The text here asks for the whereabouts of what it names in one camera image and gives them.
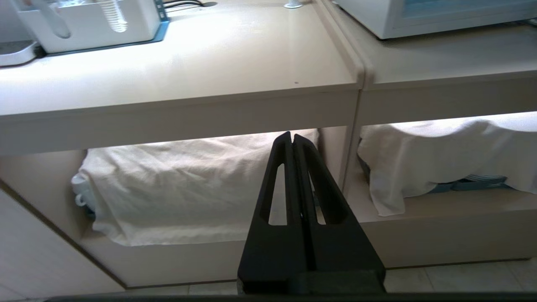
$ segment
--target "white appliance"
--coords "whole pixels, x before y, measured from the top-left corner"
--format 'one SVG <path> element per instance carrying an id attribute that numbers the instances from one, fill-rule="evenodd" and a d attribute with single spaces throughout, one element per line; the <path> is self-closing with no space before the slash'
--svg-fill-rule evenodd
<path id="1" fill-rule="evenodd" d="M 0 0 L 0 66 L 24 64 L 41 52 L 20 22 L 11 2 Z"/>
<path id="2" fill-rule="evenodd" d="M 380 39 L 537 17 L 537 0 L 336 0 Z"/>
<path id="3" fill-rule="evenodd" d="M 148 41 L 161 24 L 153 0 L 12 2 L 20 20 L 47 53 Z"/>

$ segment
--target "white cabinet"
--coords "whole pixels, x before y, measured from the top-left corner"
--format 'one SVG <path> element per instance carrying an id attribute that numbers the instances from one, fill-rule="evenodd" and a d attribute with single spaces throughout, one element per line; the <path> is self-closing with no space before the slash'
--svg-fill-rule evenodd
<path id="1" fill-rule="evenodd" d="M 0 300 L 124 290 L 5 189 L 0 189 Z"/>

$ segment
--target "white container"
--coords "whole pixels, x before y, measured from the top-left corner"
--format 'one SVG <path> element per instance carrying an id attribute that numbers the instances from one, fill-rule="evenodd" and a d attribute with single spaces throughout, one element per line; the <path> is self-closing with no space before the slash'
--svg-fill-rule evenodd
<path id="1" fill-rule="evenodd" d="M 99 3 L 86 1 L 86 4 L 56 8 L 55 11 L 69 30 L 68 38 L 59 37 L 47 21 L 46 14 L 36 7 L 20 4 L 17 6 L 21 21 L 48 53 L 153 39 L 161 23 L 154 1 L 118 0 L 118 4 L 127 22 L 123 32 L 118 32 L 117 28 L 113 29 Z"/>
<path id="2" fill-rule="evenodd" d="M 380 39 L 537 17 L 537 0 L 337 0 Z"/>

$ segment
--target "tile floor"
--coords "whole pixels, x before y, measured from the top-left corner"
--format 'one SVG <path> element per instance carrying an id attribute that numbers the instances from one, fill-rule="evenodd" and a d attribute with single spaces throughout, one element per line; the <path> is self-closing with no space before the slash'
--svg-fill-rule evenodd
<path id="1" fill-rule="evenodd" d="M 443 265 L 386 272 L 388 292 L 537 292 L 537 258 L 525 261 Z M 127 290 L 107 296 L 237 294 L 235 282 Z"/>

